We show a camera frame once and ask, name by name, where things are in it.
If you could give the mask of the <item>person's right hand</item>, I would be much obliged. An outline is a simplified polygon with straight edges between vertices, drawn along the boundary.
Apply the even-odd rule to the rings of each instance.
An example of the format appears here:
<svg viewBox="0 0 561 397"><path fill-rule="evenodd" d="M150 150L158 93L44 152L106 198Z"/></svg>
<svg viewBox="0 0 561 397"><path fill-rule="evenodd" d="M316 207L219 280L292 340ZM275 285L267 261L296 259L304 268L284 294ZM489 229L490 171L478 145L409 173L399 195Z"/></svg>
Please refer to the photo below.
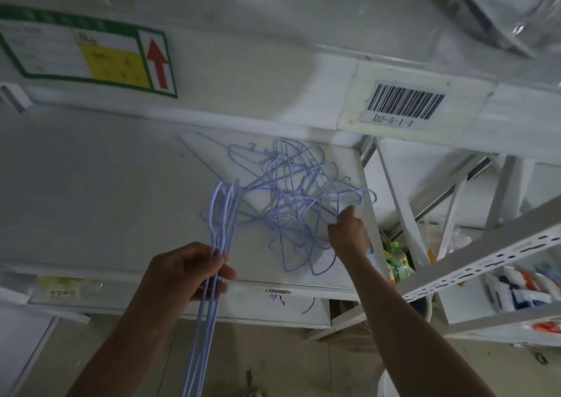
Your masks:
<svg viewBox="0 0 561 397"><path fill-rule="evenodd" d="M370 249L370 238L363 221L358 218L352 226L328 225L328 239L335 255L340 259L365 257Z"/></svg>

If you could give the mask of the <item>person's left hand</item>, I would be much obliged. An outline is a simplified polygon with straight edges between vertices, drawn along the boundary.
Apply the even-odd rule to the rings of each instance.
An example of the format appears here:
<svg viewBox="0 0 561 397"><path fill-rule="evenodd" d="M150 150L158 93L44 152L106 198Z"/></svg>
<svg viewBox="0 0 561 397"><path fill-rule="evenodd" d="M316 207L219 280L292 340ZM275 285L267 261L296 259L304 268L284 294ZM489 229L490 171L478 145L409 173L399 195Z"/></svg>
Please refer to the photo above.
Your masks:
<svg viewBox="0 0 561 397"><path fill-rule="evenodd" d="M192 242L153 257L134 296L141 311L160 321L174 322L190 302L202 300L203 283L215 273L220 279L237 279L237 270L227 263L199 267L199 256L207 251L211 246Z"/></svg>

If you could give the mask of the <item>purple wire hanger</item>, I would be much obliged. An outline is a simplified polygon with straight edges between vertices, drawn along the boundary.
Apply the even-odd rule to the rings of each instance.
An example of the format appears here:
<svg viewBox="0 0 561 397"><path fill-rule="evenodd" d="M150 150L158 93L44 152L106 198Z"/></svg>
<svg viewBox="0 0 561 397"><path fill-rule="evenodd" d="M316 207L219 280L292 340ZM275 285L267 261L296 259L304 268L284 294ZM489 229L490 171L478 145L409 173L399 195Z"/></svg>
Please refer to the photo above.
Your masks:
<svg viewBox="0 0 561 397"><path fill-rule="evenodd" d="M339 214L349 206L373 206L378 201L377 194L368 188L354 186L345 188L329 187L314 197L312 208L319 221L333 223Z"/></svg>

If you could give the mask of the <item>bundle of purple hangers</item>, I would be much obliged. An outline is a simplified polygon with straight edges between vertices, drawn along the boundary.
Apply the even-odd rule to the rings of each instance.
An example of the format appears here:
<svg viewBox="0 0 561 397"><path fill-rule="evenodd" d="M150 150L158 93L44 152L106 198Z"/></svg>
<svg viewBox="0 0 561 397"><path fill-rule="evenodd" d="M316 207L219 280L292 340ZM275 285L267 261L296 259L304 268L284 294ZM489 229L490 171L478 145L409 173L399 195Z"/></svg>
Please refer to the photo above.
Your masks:
<svg viewBox="0 0 561 397"><path fill-rule="evenodd" d="M214 190L208 210L211 256L229 252L237 222L241 190L239 180L232 184L221 181ZM203 283L193 344L186 366L181 397L201 397L207 372L215 323L219 309L217 286L221 282L215 273Z"/></svg>

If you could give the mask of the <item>person's left forearm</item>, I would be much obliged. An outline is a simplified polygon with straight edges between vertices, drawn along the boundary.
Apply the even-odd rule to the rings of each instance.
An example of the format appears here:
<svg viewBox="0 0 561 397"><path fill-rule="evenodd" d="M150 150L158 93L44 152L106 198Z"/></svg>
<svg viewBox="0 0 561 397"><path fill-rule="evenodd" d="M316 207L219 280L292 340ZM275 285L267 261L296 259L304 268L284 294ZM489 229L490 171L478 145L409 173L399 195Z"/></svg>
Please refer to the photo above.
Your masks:
<svg viewBox="0 0 561 397"><path fill-rule="evenodd" d="M134 397L182 312L163 302L132 301L66 397Z"/></svg>

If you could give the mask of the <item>person's right forearm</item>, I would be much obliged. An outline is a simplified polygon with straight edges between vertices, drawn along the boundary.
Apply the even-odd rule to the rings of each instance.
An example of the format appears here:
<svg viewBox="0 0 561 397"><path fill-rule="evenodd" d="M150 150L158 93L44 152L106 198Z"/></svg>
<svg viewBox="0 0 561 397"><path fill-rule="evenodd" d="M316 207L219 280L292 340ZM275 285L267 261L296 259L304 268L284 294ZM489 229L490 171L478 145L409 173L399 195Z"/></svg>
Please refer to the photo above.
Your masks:
<svg viewBox="0 0 561 397"><path fill-rule="evenodd" d="M464 358L354 248L336 249L400 397L496 397Z"/></svg>

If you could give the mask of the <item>green drink bottle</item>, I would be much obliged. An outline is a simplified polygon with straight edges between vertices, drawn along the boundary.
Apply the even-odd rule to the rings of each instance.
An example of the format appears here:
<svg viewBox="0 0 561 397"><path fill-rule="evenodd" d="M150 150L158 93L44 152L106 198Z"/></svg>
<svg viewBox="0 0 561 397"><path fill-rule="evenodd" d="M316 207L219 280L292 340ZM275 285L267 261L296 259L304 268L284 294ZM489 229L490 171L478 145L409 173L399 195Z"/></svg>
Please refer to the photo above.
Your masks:
<svg viewBox="0 0 561 397"><path fill-rule="evenodd" d="M384 251L391 281L396 284L415 274L410 266L407 255L401 250L398 242L390 242L387 251Z"/></svg>

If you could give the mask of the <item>tangled pile of purple hangers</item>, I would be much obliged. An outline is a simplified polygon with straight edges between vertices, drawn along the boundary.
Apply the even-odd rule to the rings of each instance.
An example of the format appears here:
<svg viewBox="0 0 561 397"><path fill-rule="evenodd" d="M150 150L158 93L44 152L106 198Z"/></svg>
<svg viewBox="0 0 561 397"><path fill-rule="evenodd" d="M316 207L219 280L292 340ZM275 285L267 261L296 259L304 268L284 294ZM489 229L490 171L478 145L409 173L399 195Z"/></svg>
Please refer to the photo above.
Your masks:
<svg viewBox="0 0 561 397"><path fill-rule="evenodd" d="M327 236L330 223L319 221L312 208L314 197L329 187L367 187L359 187L350 177L341 175L338 165L327 160L319 144L277 138L271 148L261 149L252 142L222 143L201 131L188 131L181 138L194 157L218 178L218 184L239 180L241 199L233 239L242 228L263 226L269 232L268 249L279 255L285 273L306 268L317 277L333 268L334 254L326 262L321 261L326 253L332 252ZM248 174L249 182L244 184L239 176L227 179L219 174L190 145L196 138L221 149L226 154L227 166ZM207 225L208 210L200 214Z"/></svg>

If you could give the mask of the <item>white barcode label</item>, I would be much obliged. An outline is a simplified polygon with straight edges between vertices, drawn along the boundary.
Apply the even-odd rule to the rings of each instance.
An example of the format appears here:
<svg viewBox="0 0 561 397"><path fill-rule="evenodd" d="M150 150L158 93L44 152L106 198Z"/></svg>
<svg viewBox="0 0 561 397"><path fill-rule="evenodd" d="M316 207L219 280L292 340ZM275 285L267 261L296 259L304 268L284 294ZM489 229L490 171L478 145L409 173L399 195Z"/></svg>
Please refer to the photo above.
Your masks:
<svg viewBox="0 0 561 397"><path fill-rule="evenodd" d="M479 79L360 60L347 90L338 129L366 133L388 126L423 132L471 125L497 84Z"/></svg>

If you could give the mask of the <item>white perforated shelf upright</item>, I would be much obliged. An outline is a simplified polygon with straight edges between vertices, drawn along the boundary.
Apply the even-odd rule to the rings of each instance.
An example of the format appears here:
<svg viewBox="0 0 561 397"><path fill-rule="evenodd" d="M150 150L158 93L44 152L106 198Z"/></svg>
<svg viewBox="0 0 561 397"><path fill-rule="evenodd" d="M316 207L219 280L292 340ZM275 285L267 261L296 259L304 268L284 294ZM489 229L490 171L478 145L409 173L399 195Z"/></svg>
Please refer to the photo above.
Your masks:
<svg viewBox="0 0 561 397"><path fill-rule="evenodd" d="M513 241L500 243L497 237L481 237L458 251L455 256L420 269L400 282L396 289L406 301L416 301L469 281L499 267L561 244L561 224L533 231L508 231Z"/></svg>

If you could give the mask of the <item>white metal shelf rack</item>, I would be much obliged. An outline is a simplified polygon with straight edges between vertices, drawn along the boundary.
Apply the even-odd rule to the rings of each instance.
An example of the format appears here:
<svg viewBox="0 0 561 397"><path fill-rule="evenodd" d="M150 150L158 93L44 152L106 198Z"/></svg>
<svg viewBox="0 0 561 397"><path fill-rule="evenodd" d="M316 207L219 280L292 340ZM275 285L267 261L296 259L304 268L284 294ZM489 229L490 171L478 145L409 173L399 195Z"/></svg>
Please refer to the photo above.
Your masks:
<svg viewBox="0 0 561 397"><path fill-rule="evenodd" d="M31 304L77 313L124 310L152 256L209 244L201 212L218 184L181 135L271 148L319 144L340 174L373 190L357 207L382 268L379 232L412 247L416 270L481 237L561 224L561 56L523 58L462 31L432 0L0 0L163 31L178 98L20 75L0 47L0 267L98 279L103 294ZM460 131L374 125L338 129L360 60L497 84ZM285 273L263 226L235 232L239 280L218 319L316 329L328 299L358 301L339 260L321 276Z"/></svg>

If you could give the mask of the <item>white bucket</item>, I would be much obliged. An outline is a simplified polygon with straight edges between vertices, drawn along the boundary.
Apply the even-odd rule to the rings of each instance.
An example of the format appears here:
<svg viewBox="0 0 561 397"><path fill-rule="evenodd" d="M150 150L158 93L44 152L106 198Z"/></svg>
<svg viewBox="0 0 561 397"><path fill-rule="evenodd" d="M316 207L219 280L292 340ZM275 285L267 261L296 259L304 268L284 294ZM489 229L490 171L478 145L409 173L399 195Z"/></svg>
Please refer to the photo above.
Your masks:
<svg viewBox="0 0 561 397"><path fill-rule="evenodd" d="M387 370L384 370L378 380L376 397L400 397Z"/></svg>

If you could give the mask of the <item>group of white spray bottles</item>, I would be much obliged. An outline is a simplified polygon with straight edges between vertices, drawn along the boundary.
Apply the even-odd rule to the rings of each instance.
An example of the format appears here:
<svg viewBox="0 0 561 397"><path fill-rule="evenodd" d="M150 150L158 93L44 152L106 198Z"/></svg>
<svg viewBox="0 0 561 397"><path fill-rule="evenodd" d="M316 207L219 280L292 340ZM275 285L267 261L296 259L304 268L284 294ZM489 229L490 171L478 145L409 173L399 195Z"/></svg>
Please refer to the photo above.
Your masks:
<svg viewBox="0 0 561 397"><path fill-rule="evenodd" d="M561 302L561 270L549 263L528 267L504 266L486 273L482 283L497 313Z"/></svg>

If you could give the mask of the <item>green-bordered sticker with red arrow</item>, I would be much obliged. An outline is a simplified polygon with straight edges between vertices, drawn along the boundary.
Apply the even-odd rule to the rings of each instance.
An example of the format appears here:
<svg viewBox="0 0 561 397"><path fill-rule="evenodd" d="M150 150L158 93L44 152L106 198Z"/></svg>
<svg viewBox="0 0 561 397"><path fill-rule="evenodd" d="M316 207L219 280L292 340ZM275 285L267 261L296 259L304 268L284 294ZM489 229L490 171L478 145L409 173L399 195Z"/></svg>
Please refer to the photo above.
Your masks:
<svg viewBox="0 0 561 397"><path fill-rule="evenodd" d="M0 4L0 47L26 79L100 84L178 98L163 31Z"/></svg>

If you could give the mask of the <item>clear plastic container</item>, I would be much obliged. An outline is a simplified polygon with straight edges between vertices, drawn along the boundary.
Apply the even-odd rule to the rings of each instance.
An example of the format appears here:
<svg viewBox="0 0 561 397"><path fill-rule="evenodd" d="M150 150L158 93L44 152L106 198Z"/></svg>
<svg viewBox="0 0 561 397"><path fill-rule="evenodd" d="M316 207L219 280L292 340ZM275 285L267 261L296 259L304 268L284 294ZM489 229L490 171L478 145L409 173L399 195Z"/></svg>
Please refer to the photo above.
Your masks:
<svg viewBox="0 0 561 397"><path fill-rule="evenodd" d="M525 58L561 56L561 0L438 0L475 39Z"/></svg>

